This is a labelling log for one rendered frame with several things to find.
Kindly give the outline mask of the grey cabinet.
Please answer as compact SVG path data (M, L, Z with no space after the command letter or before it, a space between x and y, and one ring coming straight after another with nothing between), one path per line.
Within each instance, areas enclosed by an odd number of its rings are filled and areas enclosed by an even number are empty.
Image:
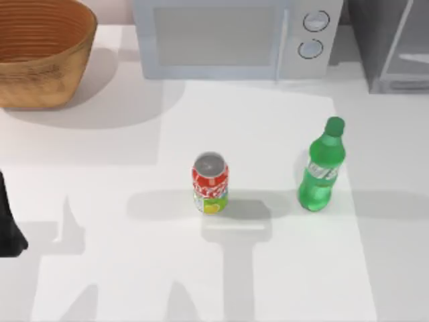
M371 94L429 94L429 0L348 0Z

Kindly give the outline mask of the green bottle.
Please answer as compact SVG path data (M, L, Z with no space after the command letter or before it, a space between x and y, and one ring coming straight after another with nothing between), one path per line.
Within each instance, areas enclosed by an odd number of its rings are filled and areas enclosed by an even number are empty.
M310 145L309 162L298 189L298 200L309 211L320 211L330 202L333 186L346 157L344 130L344 119L330 117L321 136Z

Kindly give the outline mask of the wooden basket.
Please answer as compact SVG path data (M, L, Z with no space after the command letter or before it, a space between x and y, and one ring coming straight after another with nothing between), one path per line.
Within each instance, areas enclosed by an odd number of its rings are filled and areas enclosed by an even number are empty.
M0 108L67 104L97 27L95 13L79 0L0 0Z

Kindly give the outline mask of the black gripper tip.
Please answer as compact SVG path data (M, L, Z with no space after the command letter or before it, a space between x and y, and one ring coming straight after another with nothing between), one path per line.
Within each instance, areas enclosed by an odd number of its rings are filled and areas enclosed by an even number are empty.
M12 215L4 176L0 171L0 258L16 258L28 246L28 241Z

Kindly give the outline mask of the microwave oven door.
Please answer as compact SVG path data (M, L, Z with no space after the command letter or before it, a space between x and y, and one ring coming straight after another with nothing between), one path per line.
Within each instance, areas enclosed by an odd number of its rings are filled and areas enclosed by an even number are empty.
M276 79L287 0L132 0L148 79Z

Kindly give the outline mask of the pale microwave oven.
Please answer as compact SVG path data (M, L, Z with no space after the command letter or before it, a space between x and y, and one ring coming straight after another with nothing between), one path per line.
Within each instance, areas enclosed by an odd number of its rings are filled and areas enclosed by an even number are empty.
M295 80L312 79L324 76L336 30L341 16L343 0L287 0L288 16L281 42L280 76L276 79L252 80ZM303 26L307 13L323 10L330 16L329 25L321 32L309 32ZM305 60L298 54L298 46L311 39L320 40L324 45L323 53L311 60Z

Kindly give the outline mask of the microwave knob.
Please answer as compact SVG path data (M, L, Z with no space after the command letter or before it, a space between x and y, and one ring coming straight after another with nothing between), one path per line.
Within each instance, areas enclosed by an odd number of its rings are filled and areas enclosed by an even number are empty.
M330 23L330 16L323 10L307 13L303 19L303 26L309 32L321 32Z
M324 45L320 40L311 39L302 42L298 46L298 54L305 60L311 60L319 57L324 51Z

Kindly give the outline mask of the red and green can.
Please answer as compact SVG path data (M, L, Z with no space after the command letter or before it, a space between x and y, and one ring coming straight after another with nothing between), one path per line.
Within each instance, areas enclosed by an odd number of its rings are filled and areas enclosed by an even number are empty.
M221 212L228 203L229 167L217 152L203 152L192 167L193 199L204 214Z

